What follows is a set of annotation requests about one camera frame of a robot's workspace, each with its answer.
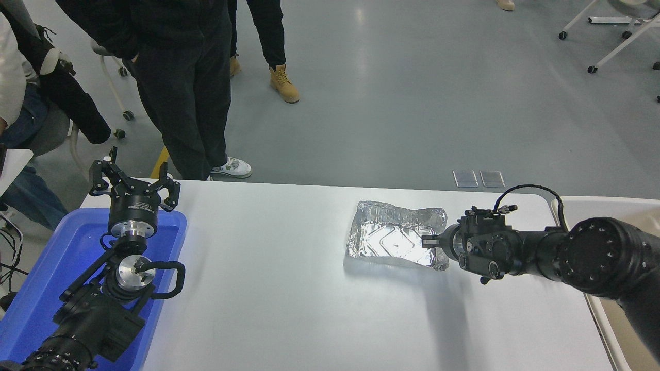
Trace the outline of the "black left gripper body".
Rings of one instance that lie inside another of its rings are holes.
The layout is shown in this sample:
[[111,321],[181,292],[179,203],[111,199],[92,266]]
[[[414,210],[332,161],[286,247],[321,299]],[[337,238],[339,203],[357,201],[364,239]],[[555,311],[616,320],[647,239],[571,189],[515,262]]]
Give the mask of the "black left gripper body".
[[110,197],[109,228],[115,228],[129,221],[145,222],[152,228],[157,228],[158,208],[162,200],[158,193],[155,195],[132,195],[112,190]]

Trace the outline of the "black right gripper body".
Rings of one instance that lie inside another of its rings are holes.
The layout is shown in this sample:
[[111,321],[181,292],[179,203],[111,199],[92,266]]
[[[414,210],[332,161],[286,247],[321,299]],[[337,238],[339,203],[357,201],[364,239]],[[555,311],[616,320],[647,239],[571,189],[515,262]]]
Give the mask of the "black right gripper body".
[[438,236],[439,247],[443,249],[448,258],[459,261],[460,255],[460,224],[448,226]]

